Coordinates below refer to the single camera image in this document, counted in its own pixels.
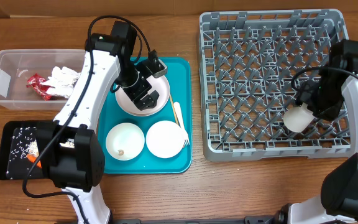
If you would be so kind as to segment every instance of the carrot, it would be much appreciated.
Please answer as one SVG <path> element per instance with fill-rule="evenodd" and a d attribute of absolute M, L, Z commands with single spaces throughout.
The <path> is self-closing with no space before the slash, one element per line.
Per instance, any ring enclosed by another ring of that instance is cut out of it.
<path fill-rule="evenodd" d="M 35 160 L 37 159 L 35 156 L 33 156 L 33 155 L 31 155 L 31 154 L 28 154 L 28 155 L 27 155 L 27 158 L 28 158 L 31 162 L 33 162 L 33 163 L 34 163 Z M 41 167 L 41 162 L 38 162 L 37 167 L 42 168 L 42 167 Z"/>

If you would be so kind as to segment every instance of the white tissue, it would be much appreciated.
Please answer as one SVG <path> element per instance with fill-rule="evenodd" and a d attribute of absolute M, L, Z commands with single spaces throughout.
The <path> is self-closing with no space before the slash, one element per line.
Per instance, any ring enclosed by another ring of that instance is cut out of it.
<path fill-rule="evenodd" d="M 52 76 L 48 77 L 48 80 L 41 83 L 41 85 L 50 86 L 47 90 L 47 94 L 52 96 L 63 96 L 67 99 L 71 96 L 74 90 L 74 83 L 80 77 L 80 73 L 63 67 L 55 67 L 52 70 Z"/>

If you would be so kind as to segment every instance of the clear plastic bin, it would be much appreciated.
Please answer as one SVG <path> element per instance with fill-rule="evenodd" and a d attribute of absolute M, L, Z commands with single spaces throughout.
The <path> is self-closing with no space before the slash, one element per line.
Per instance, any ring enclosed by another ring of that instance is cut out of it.
<path fill-rule="evenodd" d="M 44 78 L 55 66 L 81 72 L 84 50 L 34 49 L 0 51 L 0 105 L 10 110 L 60 110 L 66 100 L 45 101 L 27 80 L 38 73 Z"/>

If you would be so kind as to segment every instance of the wooden tabletop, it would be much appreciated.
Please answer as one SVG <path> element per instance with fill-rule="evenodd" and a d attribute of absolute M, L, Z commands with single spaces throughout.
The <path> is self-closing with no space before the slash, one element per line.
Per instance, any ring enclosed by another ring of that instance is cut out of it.
<path fill-rule="evenodd" d="M 197 67 L 198 16 L 127 17 L 147 36 L 160 57 L 189 61 L 193 94 L 193 162 L 183 174 L 104 175 L 104 201 L 115 218 L 141 220 L 243 218 L 273 215 L 282 205 L 319 194 L 328 173 L 344 159 L 269 159 L 209 162 L 201 138 L 200 78 Z M 358 40 L 358 12 L 344 13 L 349 37 Z M 83 49 L 93 18 L 0 19 L 0 50 Z M 112 21 L 94 32 L 109 33 Z M 0 140 L 10 120 L 52 119 L 57 111 L 9 111 L 0 106 Z M 35 193 L 56 191 L 50 180 L 31 180 Z M 19 180 L 0 180 L 0 224 L 53 223 L 76 218 L 66 196 L 32 199 Z"/>

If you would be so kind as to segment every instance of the red snack bag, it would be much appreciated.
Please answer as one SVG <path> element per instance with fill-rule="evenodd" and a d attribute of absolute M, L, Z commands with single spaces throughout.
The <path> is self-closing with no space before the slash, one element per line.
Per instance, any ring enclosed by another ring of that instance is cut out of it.
<path fill-rule="evenodd" d="M 31 76 L 27 83 L 28 85 L 26 86 L 27 88 L 32 86 L 32 88 L 39 94 L 42 96 L 42 98 L 44 100 L 50 100 L 52 95 L 47 94 L 47 90 L 49 89 L 49 86 L 44 86 L 41 85 L 40 83 L 45 82 L 46 79 L 42 78 L 40 75 L 38 75 L 37 73 L 33 76 Z"/>

